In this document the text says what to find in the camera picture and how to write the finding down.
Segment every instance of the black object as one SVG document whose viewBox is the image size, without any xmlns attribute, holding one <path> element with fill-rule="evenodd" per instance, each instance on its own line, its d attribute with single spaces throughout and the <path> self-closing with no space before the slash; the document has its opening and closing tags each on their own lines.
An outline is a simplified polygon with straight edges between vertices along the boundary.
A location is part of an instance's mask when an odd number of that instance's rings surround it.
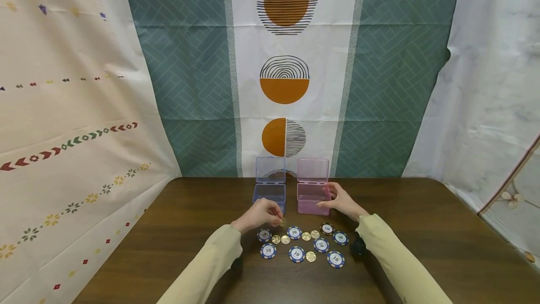
<svg viewBox="0 0 540 304">
<path fill-rule="evenodd" d="M 364 240 L 362 239 L 362 237 L 360 237 L 360 235 L 355 232 L 354 233 L 354 241 L 353 243 L 351 244 L 351 255 L 353 257 L 363 257 L 364 255 L 366 255 L 366 243 L 364 243 Z"/>
</svg>

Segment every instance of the box lid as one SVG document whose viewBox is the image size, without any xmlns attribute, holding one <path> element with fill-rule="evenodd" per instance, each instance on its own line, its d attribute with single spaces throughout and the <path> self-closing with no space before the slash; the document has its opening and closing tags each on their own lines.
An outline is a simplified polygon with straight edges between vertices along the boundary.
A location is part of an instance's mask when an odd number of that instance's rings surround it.
<svg viewBox="0 0 540 304">
<path fill-rule="evenodd" d="M 255 159 L 255 179 L 257 183 L 284 183 L 285 158 L 259 157 Z"/>
<path fill-rule="evenodd" d="M 298 159 L 298 182 L 320 183 L 328 182 L 327 159 Z"/>
</svg>

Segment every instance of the curtain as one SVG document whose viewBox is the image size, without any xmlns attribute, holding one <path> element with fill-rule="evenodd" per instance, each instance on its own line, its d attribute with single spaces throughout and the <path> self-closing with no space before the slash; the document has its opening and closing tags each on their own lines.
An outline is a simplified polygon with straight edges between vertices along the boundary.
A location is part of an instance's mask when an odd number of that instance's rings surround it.
<svg viewBox="0 0 540 304">
<path fill-rule="evenodd" d="M 456 0 L 129 0 L 184 176 L 401 176 Z"/>
<path fill-rule="evenodd" d="M 70 303 L 168 181 L 128 0 L 0 0 L 0 302 Z"/>
<path fill-rule="evenodd" d="M 540 0 L 457 1 L 404 176 L 443 182 L 537 262 Z"/>
</svg>

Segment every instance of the blue plastic box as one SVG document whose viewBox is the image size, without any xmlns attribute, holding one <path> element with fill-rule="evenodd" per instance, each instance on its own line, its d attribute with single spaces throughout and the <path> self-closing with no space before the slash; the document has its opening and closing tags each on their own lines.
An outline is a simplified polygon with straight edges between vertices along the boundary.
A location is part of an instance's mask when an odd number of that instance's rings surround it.
<svg viewBox="0 0 540 304">
<path fill-rule="evenodd" d="M 285 158 L 256 158 L 255 180 L 253 202 L 259 198 L 275 201 L 285 213 Z"/>
</svg>

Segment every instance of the person's left hand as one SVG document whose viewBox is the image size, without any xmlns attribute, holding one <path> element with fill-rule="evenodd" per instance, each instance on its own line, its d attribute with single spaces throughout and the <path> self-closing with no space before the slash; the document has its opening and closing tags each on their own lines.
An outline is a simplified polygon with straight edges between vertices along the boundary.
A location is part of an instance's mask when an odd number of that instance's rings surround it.
<svg viewBox="0 0 540 304">
<path fill-rule="evenodd" d="M 266 198 L 260 198 L 256 200 L 255 203 L 251 206 L 236 221 L 231 223 L 236 230 L 242 234 L 248 232 L 251 229 L 255 229 L 258 226 L 261 226 L 265 223 L 270 224 L 273 227 L 277 227 L 283 219 L 283 214 L 279 205 L 274 202 L 267 200 Z"/>
</svg>

